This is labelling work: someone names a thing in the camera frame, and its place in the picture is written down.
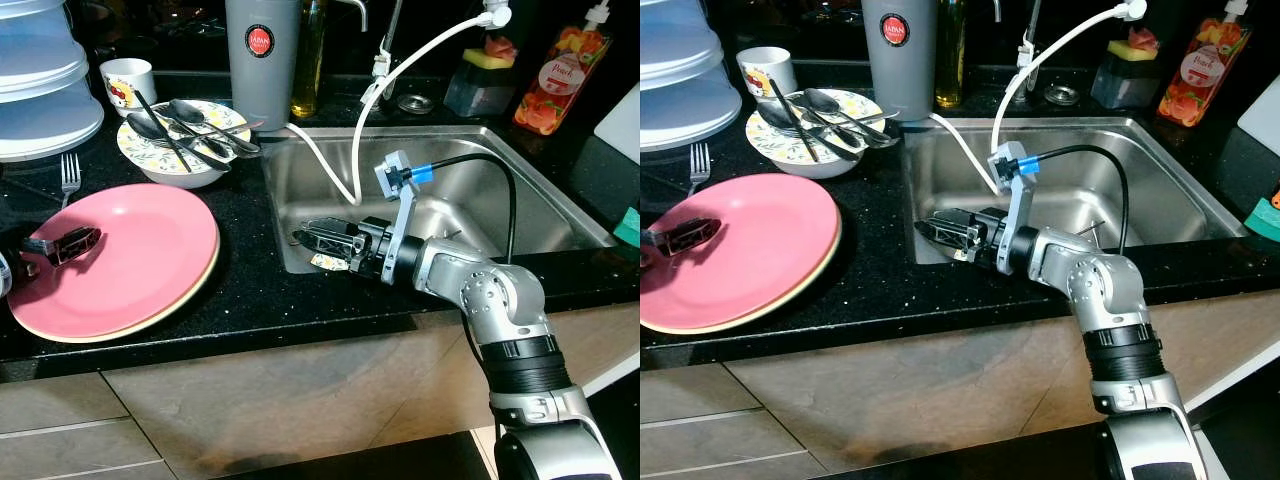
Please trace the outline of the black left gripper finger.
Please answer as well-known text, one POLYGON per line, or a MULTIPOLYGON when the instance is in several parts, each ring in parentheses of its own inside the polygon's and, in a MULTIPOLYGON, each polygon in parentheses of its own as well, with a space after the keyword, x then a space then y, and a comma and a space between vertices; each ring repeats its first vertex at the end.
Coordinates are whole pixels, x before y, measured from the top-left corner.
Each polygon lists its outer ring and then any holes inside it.
POLYGON ((707 243, 722 225, 721 219, 692 218, 664 230, 649 230, 648 247, 666 257, 673 257, 707 243))
POLYGON ((24 239, 24 252, 36 253, 47 260, 52 268, 78 259, 92 251, 102 238, 102 230, 96 227, 78 227, 56 239, 24 239))

